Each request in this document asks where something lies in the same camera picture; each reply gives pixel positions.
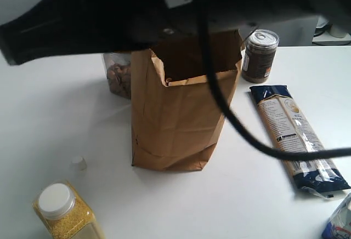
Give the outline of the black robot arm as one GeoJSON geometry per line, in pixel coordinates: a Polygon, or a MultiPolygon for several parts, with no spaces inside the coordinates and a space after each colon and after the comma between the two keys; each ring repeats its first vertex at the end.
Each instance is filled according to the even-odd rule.
{"type": "Polygon", "coordinates": [[[350,0],[41,0],[1,26],[10,65],[59,55],[146,49],[197,33],[203,5],[209,31],[322,15],[350,30],[350,0]]]}

